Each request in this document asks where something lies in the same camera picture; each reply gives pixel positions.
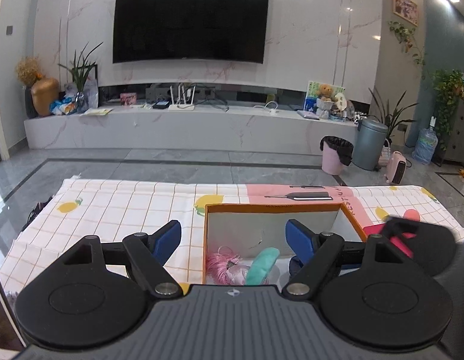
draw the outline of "gold vase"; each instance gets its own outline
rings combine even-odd
[[[31,94],[37,113],[40,116],[49,116],[49,106],[59,99],[59,81],[52,78],[37,81],[31,88]]]

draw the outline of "green plush toy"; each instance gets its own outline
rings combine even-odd
[[[260,252],[247,272],[245,285],[260,286],[269,276],[279,255],[280,251],[275,247],[268,247]]]

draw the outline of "trash can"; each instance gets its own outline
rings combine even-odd
[[[374,170],[387,136],[388,127],[372,119],[358,121],[358,137],[352,162],[359,168]]]
[[[332,176],[338,176],[352,161],[353,145],[338,137],[324,137],[320,141],[322,170]]]

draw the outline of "marble tv cabinet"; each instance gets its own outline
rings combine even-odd
[[[309,120],[295,111],[210,105],[193,111],[115,107],[106,116],[48,116],[24,122],[31,149],[192,149],[320,155],[326,135],[355,144],[352,122]]]

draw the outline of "open box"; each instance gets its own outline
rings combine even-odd
[[[295,255],[285,239],[285,225],[296,219],[314,233],[330,231],[346,241],[363,241],[367,235],[343,203],[264,205],[212,204],[206,206],[204,227],[203,283],[213,284],[207,275],[207,254],[229,247],[250,266],[265,248],[277,248],[280,256],[269,274],[269,284],[279,290],[289,281],[289,261]]]

